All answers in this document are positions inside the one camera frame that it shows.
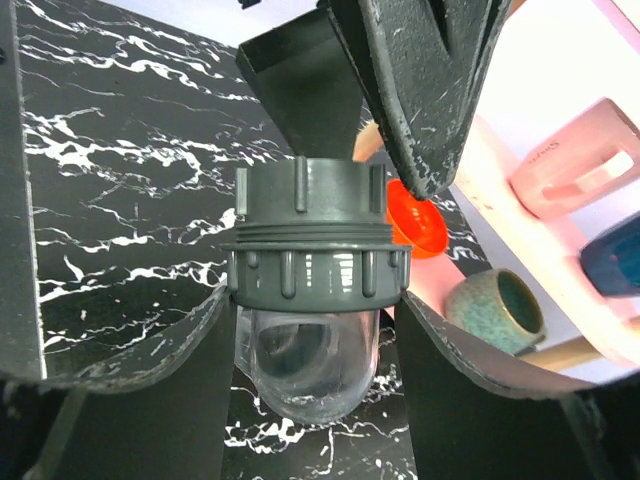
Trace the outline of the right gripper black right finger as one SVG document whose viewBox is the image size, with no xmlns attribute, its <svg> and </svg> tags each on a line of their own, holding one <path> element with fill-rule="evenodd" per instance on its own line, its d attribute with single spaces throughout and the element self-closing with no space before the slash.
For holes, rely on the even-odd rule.
<svg viewBox="0 0 640 480">
<path fill-rule="evenodd" d="M 544 370 L 409 292 L 394 318 L 419 478 L 638 478 L 637 374 L 597 385 Z"/>
</svg>

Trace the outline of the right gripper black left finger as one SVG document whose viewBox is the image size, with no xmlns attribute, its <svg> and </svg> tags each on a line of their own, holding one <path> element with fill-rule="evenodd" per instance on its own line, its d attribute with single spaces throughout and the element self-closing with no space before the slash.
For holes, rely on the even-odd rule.
<svg viewBox="0 0 640 480">
<path fill-rule="evenodd" d="M 220 478 L 234 341 L 220 286 L 183 320 L 77 374 L 2 374 L 2 478 Z"/>
</svg>

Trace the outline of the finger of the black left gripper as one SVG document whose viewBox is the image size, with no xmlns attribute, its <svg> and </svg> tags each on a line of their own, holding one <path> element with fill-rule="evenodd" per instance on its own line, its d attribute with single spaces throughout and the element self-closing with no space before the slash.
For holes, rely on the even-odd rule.
<svg viewBox="0 0 640 480">
<path fill-rule="evenodd" d="M 405 188 L 448 188 L 507 1 L 321 1 L 243 42 L 236 63 L 295 155 L 352 155 L 367 107 Z"/>
</svg>

